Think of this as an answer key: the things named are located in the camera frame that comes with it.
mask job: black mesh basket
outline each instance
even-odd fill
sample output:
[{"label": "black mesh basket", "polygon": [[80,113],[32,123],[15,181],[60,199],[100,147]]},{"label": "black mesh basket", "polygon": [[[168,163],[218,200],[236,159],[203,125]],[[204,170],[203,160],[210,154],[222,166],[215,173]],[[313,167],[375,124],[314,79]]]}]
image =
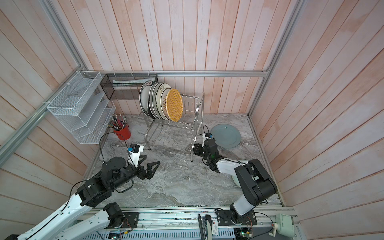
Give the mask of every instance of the black mesh basket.
[{"label": "black mesh basket", "polygon": [[108,73],[105,74],[100,85],[109,100],[139,100],[141,86],[148,80],[157,82],[157,75]]}]

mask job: red cup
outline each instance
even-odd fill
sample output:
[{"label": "red cup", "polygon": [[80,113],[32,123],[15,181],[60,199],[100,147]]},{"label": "red cup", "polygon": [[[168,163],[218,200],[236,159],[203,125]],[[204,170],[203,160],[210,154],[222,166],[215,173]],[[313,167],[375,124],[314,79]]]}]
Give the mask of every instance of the red cup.
[{"label": "red cup", "polygon": [[129,126],[126,126],[124,127],[122,130],[120,131],[116,131],[116,130],[113,130],[114,133],[118,133],[116,134],[116,136],[121,140],[121,141],[124,141],[124,140],[128,140],[130,137],[131,137],[131,132],[129,131]]}]

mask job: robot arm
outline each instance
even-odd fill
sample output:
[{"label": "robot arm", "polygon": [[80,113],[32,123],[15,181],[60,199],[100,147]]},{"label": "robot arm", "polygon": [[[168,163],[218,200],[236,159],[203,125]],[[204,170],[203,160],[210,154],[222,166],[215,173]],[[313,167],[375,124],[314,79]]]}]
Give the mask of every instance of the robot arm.
[{"label": "robot arm", "polygon": [[277,186],[257,159],[235,161],[220,155],[212,134],[205,133],[203,144],[194,145],[194,154],[203,157],[203,162],[212,171],[236,176],[242,196],[230,206],[231,219],[242,222],[242,216],[277,192]]},{"label": "robot arm", "polygon": [[[140,154],[139,147],[135,145],[136,144],[131,144],[130,148],[132,152],[136,155],[137,153]],[[67,228],[70,223],[74,222],[78,217],[110,197],[116,188],[128,181],[133,182],[132,179],[134,177],[151,179],[160,162],[148,163],[147,169],[145,170],[144,166],[140,164],[146,159],[146,156],[140,157],[142,160],[138,161],[139,156],[137,156],[136,164],[129,163],[127,166],[126,160],[122,157],[114,157],[108,162],[103,163],[102,170],[80,186],[68,202],[64,203],[58,210],[54,211],[38,225],[18,236],[17,239],[75,240],[106,227],[114,228],[120,226],[125,218],[124,214],[117,203],[109,203],[91,218]]]}]

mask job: black mounting plate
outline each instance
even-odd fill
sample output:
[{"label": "black mounting plate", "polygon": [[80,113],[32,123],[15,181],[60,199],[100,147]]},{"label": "black mounting plate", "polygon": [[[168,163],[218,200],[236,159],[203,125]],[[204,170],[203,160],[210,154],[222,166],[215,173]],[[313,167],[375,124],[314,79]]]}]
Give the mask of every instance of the black mounting plate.
[{"label": "black mounting plate", "polygon": [[137,222],[139,220],[139,213],[138,212],[125,212],[124,213],[124,224],[123,224],[123,228],[131,228],[128,224],[127,224],[127,221],[125,220],[127,219],[128,220],[128,223],[129,225],[132,227],[132,228],[137,228]]},{"label": "black mounting plate", "polygon": [[[219,226],[233,226],[233,222],[231,221],[231,210],[216,210],[218,215],[226,218],[217,217],[218,219],[218,225]],[[247,214],[244,214],[241,216],[236,222],[236,224],[243,224],[243,225],[257,225],[255,212],[253,210],[250,210]]]}]

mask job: wooden wall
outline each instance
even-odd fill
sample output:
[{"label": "wooden wall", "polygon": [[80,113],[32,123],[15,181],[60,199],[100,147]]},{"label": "wooden wall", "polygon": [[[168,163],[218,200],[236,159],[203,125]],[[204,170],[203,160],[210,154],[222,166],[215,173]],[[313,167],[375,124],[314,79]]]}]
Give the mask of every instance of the wooden wall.
[{"label": "wooden wall", "polygon": [[[263,70],[297,0],[52,0],[91,70]],[[205,93],[206,113],[247,113],[261,78],[162,78]],[[139,114],[138,101],[116,101]]]},{"label": "wooden wall", "polygon": [[308,1],[252,116],[308,239],[384,238],[383,12]]},{"label": "wooden wall", "polygon": [[[38,0],[0,1],[0,145],[77,66]],[[0,239],[63,204],[93,148],[48,115],[0,169]]]}]

